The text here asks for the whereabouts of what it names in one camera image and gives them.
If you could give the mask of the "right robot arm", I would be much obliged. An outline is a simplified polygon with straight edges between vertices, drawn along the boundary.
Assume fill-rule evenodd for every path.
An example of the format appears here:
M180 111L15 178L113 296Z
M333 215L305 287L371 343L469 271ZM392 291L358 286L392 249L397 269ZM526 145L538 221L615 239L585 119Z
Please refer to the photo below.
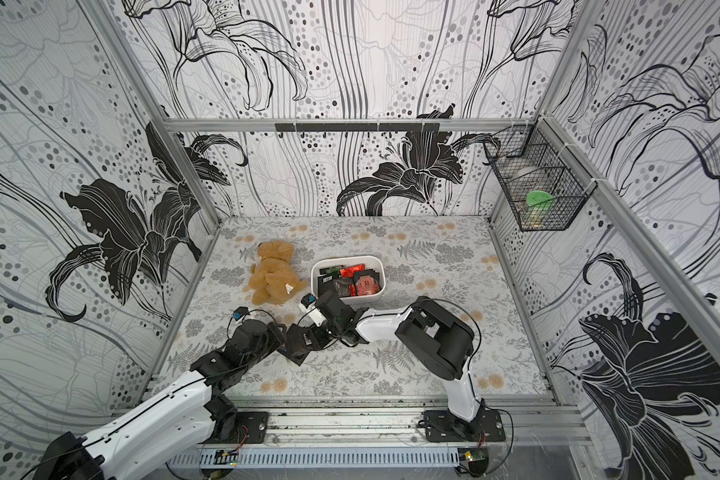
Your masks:
M444 385L448 411L471 422L480 403L475 398L469 363L475 331L440 300L421 296L391 310L353 308L331 292L305 295L301 309L329 337L348 347L397 340Z

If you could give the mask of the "orange label black tea bag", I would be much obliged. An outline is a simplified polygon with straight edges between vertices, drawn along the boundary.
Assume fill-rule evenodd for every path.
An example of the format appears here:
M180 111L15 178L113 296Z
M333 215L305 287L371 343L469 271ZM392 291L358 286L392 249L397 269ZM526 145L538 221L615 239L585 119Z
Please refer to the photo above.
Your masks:
M285 350L282 354L292 363L301 366L311 352L324 350L331 339L323 327L302 327L294 324L286 331Z

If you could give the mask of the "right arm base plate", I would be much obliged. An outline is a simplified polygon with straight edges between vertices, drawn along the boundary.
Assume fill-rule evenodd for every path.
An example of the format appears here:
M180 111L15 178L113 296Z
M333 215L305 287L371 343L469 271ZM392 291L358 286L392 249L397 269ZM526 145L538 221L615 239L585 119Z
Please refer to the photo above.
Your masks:
M417 427L424 430L430 443L500 443L507 439L500 413L494 409L479 409L471 421L448 410L426 410Z

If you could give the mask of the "red foil tea bag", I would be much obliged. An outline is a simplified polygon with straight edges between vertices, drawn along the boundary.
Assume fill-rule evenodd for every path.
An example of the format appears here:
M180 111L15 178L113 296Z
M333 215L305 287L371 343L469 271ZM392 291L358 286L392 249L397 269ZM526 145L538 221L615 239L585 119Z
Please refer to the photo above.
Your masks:
M352 265L348 267L344 267L340 270L340 274L342 278L353 278L355 274L359 272L363 272L366 270L366 266L364 263L360 263L357 265Z

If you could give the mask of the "black tea bag pile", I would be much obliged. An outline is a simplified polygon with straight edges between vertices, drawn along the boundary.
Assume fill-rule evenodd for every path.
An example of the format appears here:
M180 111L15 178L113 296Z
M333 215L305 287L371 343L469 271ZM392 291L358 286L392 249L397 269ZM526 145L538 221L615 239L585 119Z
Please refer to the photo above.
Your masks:
M334 274L325 274L318 276L315 283L315 296L320 297L326 292L336 292L334 282L337 279L338 276Z

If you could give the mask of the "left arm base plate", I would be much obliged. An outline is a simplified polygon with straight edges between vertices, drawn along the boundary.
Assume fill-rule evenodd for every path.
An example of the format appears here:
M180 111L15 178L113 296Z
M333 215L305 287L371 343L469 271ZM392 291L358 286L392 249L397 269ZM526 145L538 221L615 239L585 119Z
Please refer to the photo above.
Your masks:
M226 414L216 422L207 443L263 444L269 417L266 411Z

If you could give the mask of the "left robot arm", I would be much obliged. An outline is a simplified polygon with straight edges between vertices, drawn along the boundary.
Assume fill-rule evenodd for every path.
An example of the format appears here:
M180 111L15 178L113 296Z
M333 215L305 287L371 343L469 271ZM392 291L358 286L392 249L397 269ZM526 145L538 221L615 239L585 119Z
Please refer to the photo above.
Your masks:
M140 479L207 440L232 440L246 429L225 395L253 366L286 342L287 327L247 320L223 346L198 358L161 392L81 436L66 432L46 448L32 479Z

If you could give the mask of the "pink label black tea bag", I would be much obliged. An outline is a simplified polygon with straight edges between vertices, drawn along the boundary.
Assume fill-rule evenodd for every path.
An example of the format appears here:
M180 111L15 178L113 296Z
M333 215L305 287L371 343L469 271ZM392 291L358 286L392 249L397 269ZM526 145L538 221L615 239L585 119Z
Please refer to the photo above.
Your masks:
M353 275L353 282L357 296L375 295L382 289L380 274L372 269L356 272Z

